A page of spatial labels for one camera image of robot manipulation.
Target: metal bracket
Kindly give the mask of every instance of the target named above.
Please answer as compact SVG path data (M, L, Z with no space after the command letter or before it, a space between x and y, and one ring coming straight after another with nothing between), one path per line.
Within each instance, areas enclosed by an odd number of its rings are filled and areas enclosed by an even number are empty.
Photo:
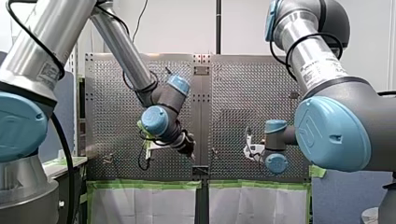
M209 166L194 165L192 166L192 180L203 180L209 177Z
M194 75L195 76L209 76L209 67L208 66L194 66Z

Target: black wire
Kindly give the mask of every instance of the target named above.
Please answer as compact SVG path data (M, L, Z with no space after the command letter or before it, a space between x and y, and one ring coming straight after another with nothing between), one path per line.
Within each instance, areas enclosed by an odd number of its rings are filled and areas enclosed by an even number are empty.
M327 33L316 33L316 34L312 34L312 35L306 35L301 37L300 39L298 39L296 42L293 43L293 45L289 48L288 53L286 54L286 60L285 62L283 62L282 60L280 60L274 51L274 35L275 35L275 29L276 29L276 17L277 17L277 8L279 5L280 0L276 0L276 12L274 15L274 24L273 24L273 30L272 30L272 36L270 39L270 50L271 50L271 54L272 56L275 58L275 60L277 60L279 63L283 64L286 66L286 70L288 71L289 76L294 80L297 81L297 77L291 72L291 65L289 64L289 60L291 57L291 54L293 53L294 49L301 44L302 42L304 42L305 40L312 38L314 36L327 36L333 40L335 40L335 42L337 42L338 47L339 47L339 54L338 54L338 60L341 59L342 55L343 55L343 44L341 43L341 41L335 36L335 35L331 35L331 34L327 34Z
M378 93L379 96L396 95L396 91L381 91Z
M141 159L142 159L143 151L145 150L145 144L146 144L146 141L143 142L142 147L140 148L139 156L137 157L137 165L139 166L139 168L140 168L142 171L147 171L147 170L149 169L149 167L150 167L150 161L151 161L151 158L148 158L148 159L146 160L146 167L143 167L143 166L142 166Z
M116 20L117 22L121 23L121 25L124 27L126 33L127 33L128 35L130 34L130 33L129 33L129 28L128 28L128 26L126 25L126 23L125 23L122 19L120 19L120 17L118 17L118 16L116 16L116 15L114 15L114 14L112 14L112 13L106 11L104 8L102 8L102 7L100 7L100 6L96 6L96 7L99 8L101 11L105 12L108 16L112 17L112 18L113 18L114 20Z
M146 0L145 5L143 6L142 12L140 13L139 19L137 20L136 30L134 31L134 37L132 38L132 42L133 42L133 43L134 43L134 38L136 37L137 32L139 31L140 20L142 19L143 14L144 14L145 11L146 11L146 7L148 6L148 2L149 2L149 0Z
M335 42L337 42L338 44L338 48L339 48L339 52L338 52L338 60L341 59L341 57L343 56L343 52L344 52L344 48L343 48L343 43L341 43L341 41L335 36L335 35L331 35L331 34L326 34L326 33L316 33L316 34L312 34L312 35L305 35L303 37L301 37L300 39L298 39L296 42L294 42L289 50L288 53L286 54L286 69L288 70L289 75L294 79L297 80L296 76L291 72L291 66L289 64L289 60L291 57L291 54L293 53L294 49L301 43L303 43L305 40L310 39L312 37L315 36L327 36L331 39L333 39Z
M52 113L51 117L53 125L55 126L56 132L61 140L62 148L64 149L64 156L66 157L67 173L69 175L69 197L68 197L68 211L67 211L67 224L73 224L74 222L74 205L75 205L75 176L73 168L72 155L70 153L69 145L67 144L66 136L62 125L56 117L55 113Z
M44 51L47 52L47 54L51 57L51 59L53 60L53 62L55 63L55 65L59 68L59 72L60 72L60 76L59 76L59 80L61 80L62 78L64 78L64 65L58 60L58 58L55 56L55 54L49 49L47 48L47 46L45 46L43 44L43 42L41 42L21 21L20 19L17 17L17 15L15 15L14 11L11 8L11 5L13 3L33 3L32 1L22 1L22 0L8 0L6 3L6 8L7 11L9 13L9 15L11 16L11 18L22 28L22 30L24 30L36 43L38 46L40 46L40 48L42 48Z

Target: pegboard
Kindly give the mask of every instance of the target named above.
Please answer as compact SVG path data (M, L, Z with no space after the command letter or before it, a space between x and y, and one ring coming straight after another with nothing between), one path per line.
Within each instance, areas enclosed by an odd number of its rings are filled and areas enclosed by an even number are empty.
M264 138L266 120L285 119L292 124L300 99L290 96L299 88L284 67L265 56L206 55L205 61L197 57L143 55L161 83L170 76L166 68L191 81L191 93L179 118L199 139L197 161L210 166L210 177L307 181L309 163L297 147L288 148L290 167L279 176L271 175L243 153L247 126L253 131L253 143L258 143ZM136 123L143 108L125 86L120 66L111 54L89 54L86 63L87 153L95 155L89 162L88 178L191 180L191 162L172 149L156 151L147 172L138 168L143 140L138 137ZM208 74L197 74L205 67ZM196 120L201 122L199 128Z
M278 182L306 182L309 163L297 147L288 147L287 172L272 175L263 164L247 160L246 127L252 143L264 138L268 119L293 123L300 102L297 83L286 69L269 56L212 56L212 120L209 152L212 179L252 179Z
M144 109L122 79L122 70L112 54L86 55L86 150L90 157L88 178L191 180L191 162L172 149L154 152L148 171L137 166L143 140L137 122ZM172 73L188 81L192 55L143 55L147 66L163 84ZM191 128L191 100L187 98L179 120Z

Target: blue joint cap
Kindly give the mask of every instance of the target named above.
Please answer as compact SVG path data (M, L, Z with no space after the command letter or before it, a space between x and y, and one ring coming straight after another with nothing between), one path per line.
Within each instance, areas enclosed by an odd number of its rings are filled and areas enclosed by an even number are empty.
M142 115L142 126L151 135L160 136L165 133L168 123L168 114L158 105L149 107Z
M0 162L15 161L35 152L47 136L48 121L32 101L0 92Z
M265 166L275 175L283 174L288 168L288 165L288 159L282 154L274 153L265 159Z
M169 77L168 84L171 85L173 88L181 92L183 95L187 96L190 91L190 84L186 81L186 79L174 75Z
M371 159L370 139L361 121L334 99L314 96L304 100L294 125L301 151L315 165L356 172Z
M268 15L267 15L267 22L265 25L265 41L270 42L273 38L273 30L274 30L274 25L275 25L275 15L277 10L279 9L279 6L281 4L282 0L273 0L271 2L270 8L268 10Z
M265 122L265 133L277 133L285 130L288 123L283 119L269 119Z

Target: metal pole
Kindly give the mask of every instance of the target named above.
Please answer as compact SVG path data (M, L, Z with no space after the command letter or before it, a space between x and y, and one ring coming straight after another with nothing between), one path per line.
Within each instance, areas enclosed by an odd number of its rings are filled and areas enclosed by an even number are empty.
M221 0L216 1L216 54L221 54Z

